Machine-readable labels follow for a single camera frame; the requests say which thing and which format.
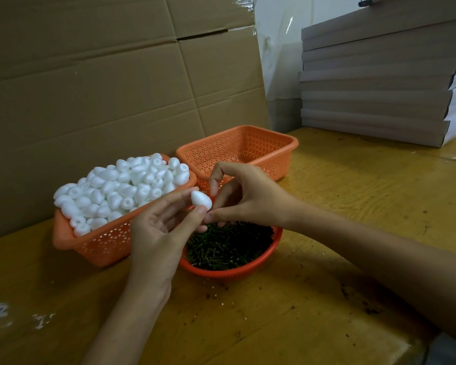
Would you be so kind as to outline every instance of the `forearm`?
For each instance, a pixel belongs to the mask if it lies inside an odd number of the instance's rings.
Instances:
[[[82,364],[136,364],[164,306],[164,295],[155,288],[127,285]]]
[[[298,203],[287,228],[328,246],[456,338],[456,254]]]

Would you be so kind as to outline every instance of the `pile of green sticks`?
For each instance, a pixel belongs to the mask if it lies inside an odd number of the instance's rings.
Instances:
[[[207,231],[188,240],[188,261],[204,270],[238,268],[258,258],[272,244],[271,227],[238,221],[218,227],[208,224]]]

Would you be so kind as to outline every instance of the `perforated basket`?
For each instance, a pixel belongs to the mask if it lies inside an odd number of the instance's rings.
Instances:
[[[278,180],[289,171],[290,155],[298,145],[295,137],[241,125],[179,147],[176,156],[196,174],[199,188],[208,191],[208,180],[218,161],[256,165]],[[230,179],[225,176],[220,186]]]
[[[166,155],[162,155],[162,158],[165,161],[170,159]],[[189,175],[189,181],[176,190],[196,184],[195,174],[189,171]],[[54,214],[52,243],[58,250],[76,250],[96,266],[108,266],[130,254],[130,221],[150,205],[148,203],[78,238],[74,237],[69,220],[61,213],[61,209],[57,208]]]

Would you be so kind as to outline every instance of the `cardboard box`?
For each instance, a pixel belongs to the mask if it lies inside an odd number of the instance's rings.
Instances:
[[[251,0],[0,0],[0,235],[94,166],[268,126]]]

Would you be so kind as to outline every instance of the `hand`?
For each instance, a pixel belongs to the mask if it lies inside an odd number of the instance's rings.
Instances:
[[[191,234],[199,229],[206,207],[192,205],[191,192],[197,187],[170,192],[154,201],[130,223],[132,265],[128,286],[135,290],[154,288],[169,298],[170,281],[176,272],[182,250]]]
[[[224,175],[234,177],[218,190]],[[210,191],[216,196],[204,222],[247,221],[284,227],[293,196],[280,188],[258,166],[218,162],[210,177]]]

